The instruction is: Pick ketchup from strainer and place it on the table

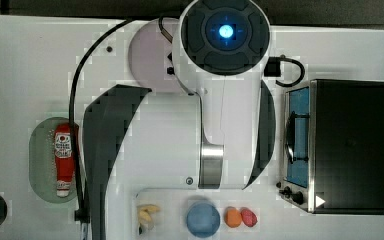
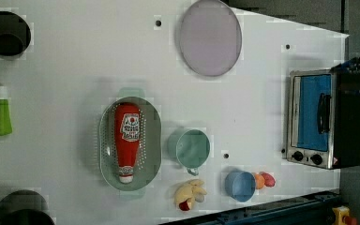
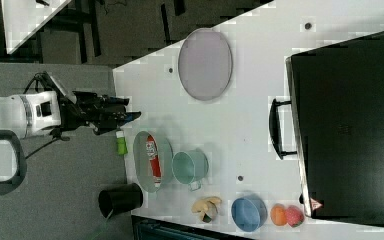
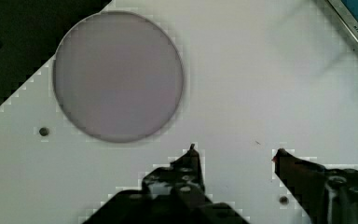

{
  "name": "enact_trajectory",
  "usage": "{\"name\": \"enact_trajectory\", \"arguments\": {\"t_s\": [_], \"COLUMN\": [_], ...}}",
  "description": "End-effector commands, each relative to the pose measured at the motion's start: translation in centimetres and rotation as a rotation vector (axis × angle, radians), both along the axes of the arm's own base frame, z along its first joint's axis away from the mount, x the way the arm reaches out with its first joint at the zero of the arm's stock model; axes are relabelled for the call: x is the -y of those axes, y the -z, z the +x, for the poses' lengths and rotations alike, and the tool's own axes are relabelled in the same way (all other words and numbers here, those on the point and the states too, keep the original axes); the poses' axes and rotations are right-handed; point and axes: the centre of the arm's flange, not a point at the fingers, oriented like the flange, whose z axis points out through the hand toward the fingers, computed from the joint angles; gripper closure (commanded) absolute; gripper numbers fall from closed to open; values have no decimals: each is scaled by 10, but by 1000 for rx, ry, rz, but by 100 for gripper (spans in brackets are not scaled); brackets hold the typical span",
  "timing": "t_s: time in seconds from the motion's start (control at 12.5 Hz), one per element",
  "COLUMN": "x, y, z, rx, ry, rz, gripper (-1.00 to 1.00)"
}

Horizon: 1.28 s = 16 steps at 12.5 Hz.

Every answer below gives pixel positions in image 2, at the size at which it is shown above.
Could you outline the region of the black robot base lower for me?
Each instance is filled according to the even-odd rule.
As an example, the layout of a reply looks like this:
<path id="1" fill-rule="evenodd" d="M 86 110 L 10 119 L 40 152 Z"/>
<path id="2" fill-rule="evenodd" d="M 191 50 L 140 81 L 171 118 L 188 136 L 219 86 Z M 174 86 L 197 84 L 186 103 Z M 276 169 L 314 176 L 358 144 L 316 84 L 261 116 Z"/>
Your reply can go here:
<path id="1" fill-rule="evenodd" d="M 33 190 L 18 190 L 0 201 L 0 225 L 55 225 L 45 198 Z"/>

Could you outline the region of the black robot base upper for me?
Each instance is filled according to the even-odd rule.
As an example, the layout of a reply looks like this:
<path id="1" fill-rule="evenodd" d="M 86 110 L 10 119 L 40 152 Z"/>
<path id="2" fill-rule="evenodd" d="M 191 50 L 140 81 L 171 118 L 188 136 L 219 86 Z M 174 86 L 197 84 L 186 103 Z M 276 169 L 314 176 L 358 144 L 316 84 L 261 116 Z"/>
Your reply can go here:
<path id="1" fill-rule="evenodd" d="M 22 54 L 31 43 L 31 28 L 19 15 L 0 11 L 0 55 Z"/>

